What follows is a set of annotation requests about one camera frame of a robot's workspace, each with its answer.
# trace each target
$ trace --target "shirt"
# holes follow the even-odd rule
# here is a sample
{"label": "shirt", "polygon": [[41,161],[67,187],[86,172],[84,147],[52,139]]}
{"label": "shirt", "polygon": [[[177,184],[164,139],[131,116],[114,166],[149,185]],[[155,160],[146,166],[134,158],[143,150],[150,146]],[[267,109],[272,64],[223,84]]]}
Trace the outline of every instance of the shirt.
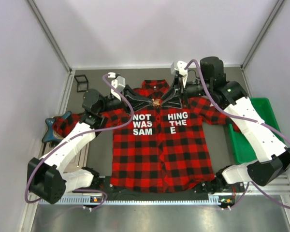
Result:
{"label": "shirt", "polygon": [[[158,100],[167,92],[165,80],[142,83],[135,92]],[[134,112],[133,121],[113,131],[111,184],[140,192],[178,192],[214,179],[202,122],[231,123],[203,97],[190,98],[188,108],[148,106]],[[124,110],[103,113],[105,127],[130,118]]]}

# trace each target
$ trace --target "wall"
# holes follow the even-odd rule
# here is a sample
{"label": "wall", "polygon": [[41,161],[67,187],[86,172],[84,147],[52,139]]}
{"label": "wall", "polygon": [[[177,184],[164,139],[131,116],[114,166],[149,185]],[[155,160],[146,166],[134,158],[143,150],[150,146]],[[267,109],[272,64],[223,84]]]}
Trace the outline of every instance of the wall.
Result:
{"label": "wall", "polygon": [[16,231],[28,161],[67,73],[24,0],[0,1],[0,232]]}
{"label": "wall", "polygon": [[35,0],[74,68],[241,64],[276,0]]}
{"label": "wall", "polygon": [[290,0],[246,69],[254,97],[270,99],[280,129],[290,138]]}

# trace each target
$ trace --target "shirt sleeve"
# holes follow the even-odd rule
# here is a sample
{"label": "shirt sleeve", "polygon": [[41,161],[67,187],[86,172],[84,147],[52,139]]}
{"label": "shirt sleeve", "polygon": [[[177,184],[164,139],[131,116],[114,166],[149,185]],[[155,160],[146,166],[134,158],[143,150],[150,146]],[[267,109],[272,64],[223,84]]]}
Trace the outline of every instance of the shirt sleeve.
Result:
{"label": "shirt sleeve", "polygon": [[124,109],[110,110],[101,113],[102,116],[106,117],[106,124],[104,128],[115,127],[121,124],[121,118],[126,115]]}
{"label": "shirt sleeve", "polygon": [[191,98],[190,106],[194,113],[198,114],[203,122],[210,125],[226,125],[231,123],[233,129],[236,132],[240,132],[237,125],[228,116],[219,112],[214,106],[211,106],[211,102],[202,97]]}

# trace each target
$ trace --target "green plastic tray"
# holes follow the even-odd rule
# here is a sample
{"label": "green plastic tray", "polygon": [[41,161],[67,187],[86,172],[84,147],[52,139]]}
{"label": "green plastic tray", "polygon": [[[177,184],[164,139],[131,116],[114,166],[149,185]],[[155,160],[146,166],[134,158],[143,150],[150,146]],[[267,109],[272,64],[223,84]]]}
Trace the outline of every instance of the green plastic tray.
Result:
{"label": "green plastic tray", "polygon": [[[267,98],[251,98],[250,100],[251,104],[254,106],[255,110],[265,121],[265,123],[280,131],[270,101]],[[238,133],[233,130],[232,124],[229,124],[229,133],[234,158],[238,164],[250,162],[257,159],[256,153],[252,149],[250,143],[247,141],[242,133]]]}

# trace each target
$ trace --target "red and black plaid shirt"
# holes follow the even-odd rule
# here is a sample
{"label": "red and black plaid shirt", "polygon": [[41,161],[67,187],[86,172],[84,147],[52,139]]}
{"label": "red and black plaid shirt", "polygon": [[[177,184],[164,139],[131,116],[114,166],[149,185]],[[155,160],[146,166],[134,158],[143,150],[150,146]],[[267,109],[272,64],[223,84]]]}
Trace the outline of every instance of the red and black plaid shirt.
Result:
{"label": "red and black plaid shirt", "polygon": [[[135,92],[156,100],[168,88],[165,80],[144,81]],[[129,125],[114,130],[112,185],[163,193],[214,179],[202,122],[224,125],[232,121],[205,98],[190,98],[189,103],[190,109],[146,107],[135,112]],[[109,118],[106,127],[129,120],[123,110],[103,115]]]}

